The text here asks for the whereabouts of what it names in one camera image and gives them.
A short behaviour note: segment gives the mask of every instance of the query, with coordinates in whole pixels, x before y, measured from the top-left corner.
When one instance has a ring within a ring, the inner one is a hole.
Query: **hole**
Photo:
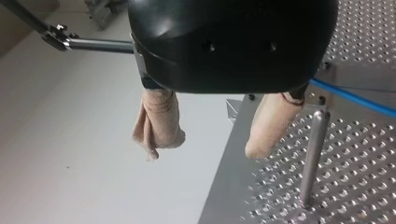
[[[367,193],[376,194],[376,190],[375,189],[367,189]]]
[[[381,174],[381,175],[384,175],[384,174],[387,173],[387,170],[385,170],[384,168],[379,168],[377,171],[378,171],[378,173]]]
[[[387,189],[388,186],[384,182],[382,182],[381,184],[378,185],[378,188],[384,190]]]
[[[388,217],[387,216],[385,216],[385,215],[380,215],[379,217],[378,217],[378,220],[379,220],[379,222],[381,222],[381,223],[388,223]]]
[[[365,201],[367,201],[367,196],[366,196],[365,194],[360,194],[360,195],[358,196],[358,199],[359,199],[359,201],[361,201],[361,202],[365,202]]]
[[[341,214],[344,214],[346,211],[347,211],[347,208],[345,206],[343,206],[343,205],[341,205],[338,208],[338,212],[341,213]]]
[[[345,198],[347,196],[347,191],[346,190],[340,190],[340,192],[338,192],[338,194],[342,197]]]
[[[378,201],[379,205],[385,206],[388,204],[388,201],[385,198],[382,198]]]
[[[364,179],[364,178],[362,178],[362,179],[359,180],[359,184],[360,184],[361,186],[365,186],[365,185],[367,185],[367,180]]]
[[[215,45],[210,42],[210,41],[206,41],[203,45],[202,45],[202,50],[205,52],[213,52],[216,50]]]
[[[358,218],[359,218],[359,219],[365,219],[365,218],[367,218],[367,213],[366,213],[364,210],[360,210],[360,211],[358,212]]]
[[[361,171],[366,171],[367,170],[367,166],[366,165],[363,165],[363,164],[361,164],[361,165],[359,165],[359,169],[361,170]]]

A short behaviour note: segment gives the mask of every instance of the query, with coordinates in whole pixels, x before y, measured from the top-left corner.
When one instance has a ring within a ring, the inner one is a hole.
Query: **perforated metal plate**
[[[340,0],[337,30],[318,77],[396,106],[396,0]],[[200,224],[396,224],[396,120],[325,95],[331,125],[314,185],[313,207],[299,204],[304,155],[315,108],[307,107],[266,160],[245,156],[261,97],[240,106]]]
[[[340,0],[327,60],[396,69],[394,0]]]
[[[300,207],[299,187],[312,120],[307,109],[252,175],[256,223],[396,223],[396,132],[392,125],[335,116],[321,153],[314,206]]]

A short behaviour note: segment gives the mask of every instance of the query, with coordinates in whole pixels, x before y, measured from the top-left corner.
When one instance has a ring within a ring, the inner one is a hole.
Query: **black plastic cover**
[[[148,75],[174,91],[290,91],[317,72],[337,0],[130,0]]]

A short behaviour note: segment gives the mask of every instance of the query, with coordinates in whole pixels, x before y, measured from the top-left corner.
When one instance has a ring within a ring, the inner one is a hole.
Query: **beige rubber finger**
[[[179,126],[176,94],[169,90],[144,90],[133,139],[143,146],[151,160],[159,158],[158,148],[180,147],[186,134]]]
[[[247,157],[266,158],[301,111],[303,104],[304,100],[292,99],[289,93],[265,95],[250,129],[245,149]]]

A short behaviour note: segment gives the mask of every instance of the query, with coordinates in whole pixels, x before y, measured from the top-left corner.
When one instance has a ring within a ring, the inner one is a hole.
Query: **blue tube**
[[[323,90],[330,91],[334,94],[344,97],[356,104],[363,105],[363,106],[368,107],[368,108],[375,110],[377,112],[383,113],[383,114],[391,116],[393,118],[396,118],[396,110],[395,109],[389,108],[384,105],[379,105],[373,101],[367,100],[367,99],[360,97],[358,95],[355,95],[349,91],[341,90],[331,84],[320,81],[316,78],[311,79],[310,83],[322,88]]]

